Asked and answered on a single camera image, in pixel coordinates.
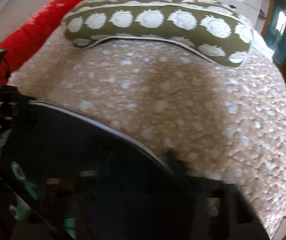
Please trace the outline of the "navy striped pants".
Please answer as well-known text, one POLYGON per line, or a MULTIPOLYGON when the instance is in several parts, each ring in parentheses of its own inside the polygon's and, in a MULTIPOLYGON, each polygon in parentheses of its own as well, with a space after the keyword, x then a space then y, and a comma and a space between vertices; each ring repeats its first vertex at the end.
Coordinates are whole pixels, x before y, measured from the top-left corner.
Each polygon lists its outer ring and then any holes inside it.
POLYGON ((267 239, 234 184, 0 89, 0 239, 267 239))

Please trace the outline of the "beige dotted quilted bedspread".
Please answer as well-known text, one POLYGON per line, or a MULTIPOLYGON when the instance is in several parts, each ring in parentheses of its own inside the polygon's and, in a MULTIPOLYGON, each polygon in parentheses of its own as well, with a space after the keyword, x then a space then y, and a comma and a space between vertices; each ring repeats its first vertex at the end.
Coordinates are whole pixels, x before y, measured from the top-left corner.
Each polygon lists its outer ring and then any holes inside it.
POLYGON ((286 84, 253 48, 221 67, 168 42, 112 39, 78 50, 56 29, 8 83, 133 137, 194 176, 238 186, 273 237, 286 215, 286 84))

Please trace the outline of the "olive pillow with white dots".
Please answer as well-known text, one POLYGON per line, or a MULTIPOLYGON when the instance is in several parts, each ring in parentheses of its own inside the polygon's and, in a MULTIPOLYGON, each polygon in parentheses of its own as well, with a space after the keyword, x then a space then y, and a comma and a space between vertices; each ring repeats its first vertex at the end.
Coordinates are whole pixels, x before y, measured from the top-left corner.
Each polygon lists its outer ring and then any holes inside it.
POLYGON ((254 40, 248 20, 216 0, 84 0, 61 28, 76 48, 112 38, 164 41, 226 67, 242 66, 254 40))

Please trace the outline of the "long red pillow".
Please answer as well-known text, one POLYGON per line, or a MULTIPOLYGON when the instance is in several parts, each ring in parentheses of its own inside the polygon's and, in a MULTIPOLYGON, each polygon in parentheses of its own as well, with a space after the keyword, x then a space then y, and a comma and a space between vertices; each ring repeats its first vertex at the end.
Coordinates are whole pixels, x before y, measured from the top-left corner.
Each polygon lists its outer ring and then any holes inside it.
POLYGON ((61 20, 83 0, 51 0, 32 15, 18 30, 0 42, 7 50, 0 64, 0 85, 5 85, 10 74, 18 70, 45 43, 61 20))

